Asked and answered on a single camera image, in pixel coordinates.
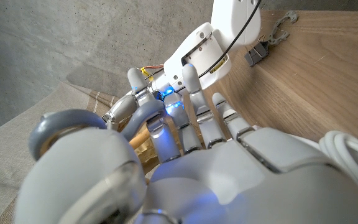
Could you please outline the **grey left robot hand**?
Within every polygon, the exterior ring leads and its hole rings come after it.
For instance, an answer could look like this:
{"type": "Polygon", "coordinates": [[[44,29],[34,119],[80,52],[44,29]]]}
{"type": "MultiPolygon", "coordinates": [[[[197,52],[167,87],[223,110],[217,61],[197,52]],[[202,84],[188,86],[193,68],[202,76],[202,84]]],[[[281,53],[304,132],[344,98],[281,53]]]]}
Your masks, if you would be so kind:
{"type": "Polygon", "coordinates": [[[180,153],[157,126],[160,165],[150,180],[129,144],[153,115],[185,110],[151,99],[126,128],[87,110],[43,116],[29,139],[35,165],[17,196],[15,223],[358,223],[358,182],[323,152],[272,128],[254,129],[219,93],[207,106],[196,68],[182,70],[206,148],[184,134],[180,153]]]}

